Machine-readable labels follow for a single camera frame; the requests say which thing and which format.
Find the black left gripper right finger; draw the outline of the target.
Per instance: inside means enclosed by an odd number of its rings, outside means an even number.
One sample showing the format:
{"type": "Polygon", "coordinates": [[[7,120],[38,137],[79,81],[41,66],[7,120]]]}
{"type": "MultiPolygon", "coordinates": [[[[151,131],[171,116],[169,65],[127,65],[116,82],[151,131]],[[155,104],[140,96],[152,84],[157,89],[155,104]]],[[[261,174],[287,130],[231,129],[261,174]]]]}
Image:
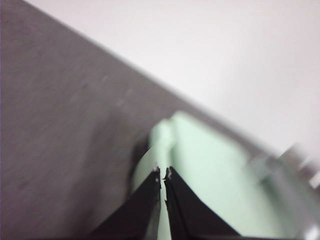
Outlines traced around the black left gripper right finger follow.
{"type": "Polygon", "coordinates": [[[205,205],[172,167],[164,178],[173,240],[239,240],[241,235],[205,205]]]}

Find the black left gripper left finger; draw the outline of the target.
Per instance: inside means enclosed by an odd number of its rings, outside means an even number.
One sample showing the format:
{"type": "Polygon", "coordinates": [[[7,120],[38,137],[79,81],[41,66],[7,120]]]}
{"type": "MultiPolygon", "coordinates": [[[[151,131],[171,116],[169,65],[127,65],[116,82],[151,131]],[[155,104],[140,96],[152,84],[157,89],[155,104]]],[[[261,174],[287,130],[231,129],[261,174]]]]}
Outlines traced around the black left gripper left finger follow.
{"type": "Polygon", "coordinates": [[[156,240],[160,220],[160,169],[156,167],[130,198],[95,228],[93,240],[156,240]]]}

